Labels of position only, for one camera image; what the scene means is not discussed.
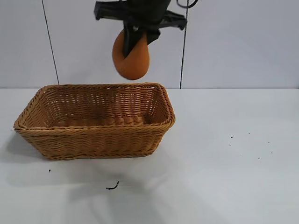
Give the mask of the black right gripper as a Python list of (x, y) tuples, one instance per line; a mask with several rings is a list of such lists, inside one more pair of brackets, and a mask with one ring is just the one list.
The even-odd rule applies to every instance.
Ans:
[(139, 28), (149, 29), (146, 31), (148, 45), (159, 38), (160, 28), (185, 28), (187, 19), (169, 11), (169, 4), (169, 0), (96, 1), (94, 16), (96, 20), (123, 21), (123, 55), (127, 57), (141, 38)]

